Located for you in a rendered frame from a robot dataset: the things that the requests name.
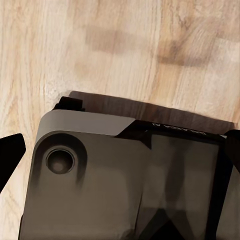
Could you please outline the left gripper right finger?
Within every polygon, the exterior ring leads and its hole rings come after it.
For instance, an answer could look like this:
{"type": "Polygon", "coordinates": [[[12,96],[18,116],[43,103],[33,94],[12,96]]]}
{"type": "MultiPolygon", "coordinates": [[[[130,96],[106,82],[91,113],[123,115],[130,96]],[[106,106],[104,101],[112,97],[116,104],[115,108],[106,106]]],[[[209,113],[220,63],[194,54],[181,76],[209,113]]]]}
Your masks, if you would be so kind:
{"type": "Polygon", "coordinates": [[[240,173],[240,135],[228,133],[224,151],[240,173]]]}

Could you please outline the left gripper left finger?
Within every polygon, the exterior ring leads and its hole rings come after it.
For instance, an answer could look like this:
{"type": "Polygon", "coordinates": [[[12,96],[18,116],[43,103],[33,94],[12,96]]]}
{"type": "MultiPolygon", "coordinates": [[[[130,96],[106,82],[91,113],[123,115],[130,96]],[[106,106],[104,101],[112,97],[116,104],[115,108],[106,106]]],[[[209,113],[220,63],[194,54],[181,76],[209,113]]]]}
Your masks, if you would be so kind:
{"type": "Polygon", "coordinates": [[[0,138],[0,193],[26,152],[21,133],[0,138]]]}

